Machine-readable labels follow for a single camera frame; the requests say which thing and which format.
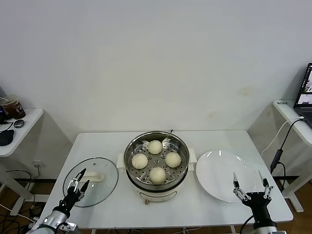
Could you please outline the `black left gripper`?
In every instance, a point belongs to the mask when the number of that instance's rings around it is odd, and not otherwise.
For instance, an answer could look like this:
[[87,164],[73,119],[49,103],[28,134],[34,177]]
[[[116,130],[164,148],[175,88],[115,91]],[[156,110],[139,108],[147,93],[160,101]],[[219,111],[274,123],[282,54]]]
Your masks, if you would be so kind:
[[79,196],[85,194],[90,180],[87,180],[80,188],[80,190],[78,189],[78,184],[84,176],[85,172],[86,168],[84,168],[76,175],[76,177],[70,180],[67,195],[59,202],[59,209],[61,212],[70,212],[75,203],[79,201]]

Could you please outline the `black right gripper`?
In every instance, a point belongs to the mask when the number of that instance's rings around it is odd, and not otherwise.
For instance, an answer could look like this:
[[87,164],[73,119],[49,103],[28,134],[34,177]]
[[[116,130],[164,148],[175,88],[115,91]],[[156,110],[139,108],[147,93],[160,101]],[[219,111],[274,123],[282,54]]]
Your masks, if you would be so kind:
[[254,218],[254,227],[268,227],[271,226],[271,217],[267,209],[267,205],[272,199],[271,191],[273,186],[269,185],[267,178],[264,177],[260,171],[258,171],[258,173],[264,187],[263,192],[246,193],[240,188],[237,176],[233,173],[233,193],[240,201],[243,201],[245,206],[251,209]]

